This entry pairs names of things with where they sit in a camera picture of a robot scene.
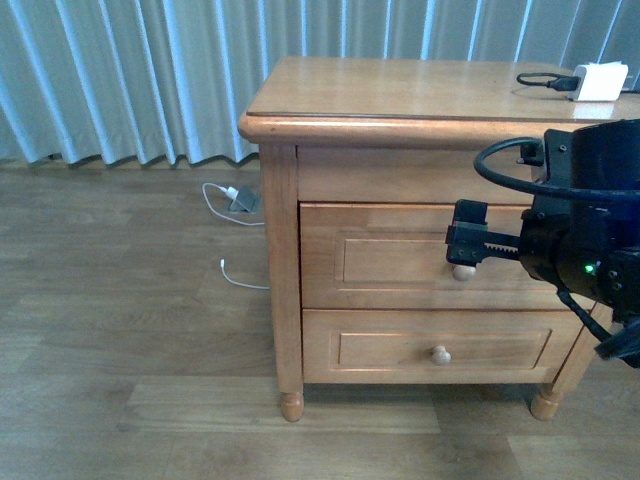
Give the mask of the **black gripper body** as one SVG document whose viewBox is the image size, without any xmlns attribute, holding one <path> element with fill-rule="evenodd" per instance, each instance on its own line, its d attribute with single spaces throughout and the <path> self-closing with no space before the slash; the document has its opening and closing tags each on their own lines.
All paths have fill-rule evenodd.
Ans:
<svg viewBox="0 0 640 480">
<path fill-rule="evenodd" d="M 490 231 L 487 211 L 482 203 L 484 256 L 517 261 L 532 278 L 605 305 L 623 303 L 623 221 L 614 208 L 530 207 L 521 215 L 518 235 Z"/>
</svg>

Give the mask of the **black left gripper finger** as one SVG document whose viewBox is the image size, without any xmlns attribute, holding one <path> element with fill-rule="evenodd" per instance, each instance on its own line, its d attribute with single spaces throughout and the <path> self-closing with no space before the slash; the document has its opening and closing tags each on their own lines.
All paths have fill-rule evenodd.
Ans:
<svg viewBox="0 0 640 480">
<path fill-rule="evenodd" d="M 488 204 L 458 200 L 446 232 L 446 261 L 453 265 L 477 265 L 486 257 Z"/>
</svg>

